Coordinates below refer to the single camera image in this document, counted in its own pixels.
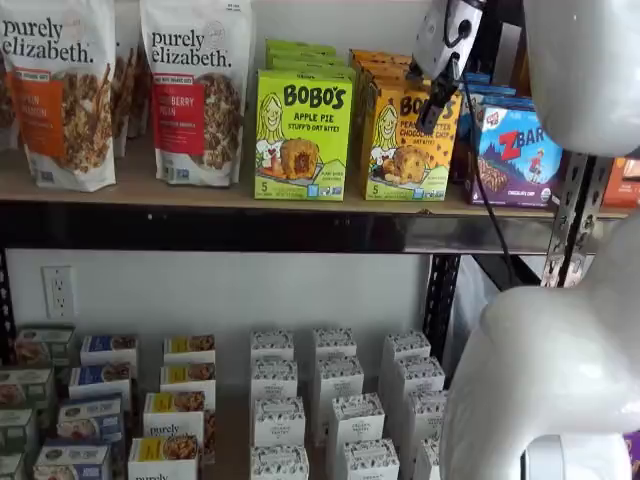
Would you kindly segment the gray gripper body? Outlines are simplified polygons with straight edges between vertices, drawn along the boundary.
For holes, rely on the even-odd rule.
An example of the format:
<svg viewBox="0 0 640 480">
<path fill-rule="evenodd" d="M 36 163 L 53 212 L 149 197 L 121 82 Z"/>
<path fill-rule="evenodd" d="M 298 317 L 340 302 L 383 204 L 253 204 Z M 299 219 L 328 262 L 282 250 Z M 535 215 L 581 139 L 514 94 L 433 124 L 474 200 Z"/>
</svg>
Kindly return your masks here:
<svg viewBox="0 0 640 480">
<path fill-rule="evenodd" d="M 472 51 L 486 7 L 485 1 L 431 1 L 420 24 L 412 63 L 425 78 L 437 78 L 454 61 L 459 78 Z"/>
</svg>

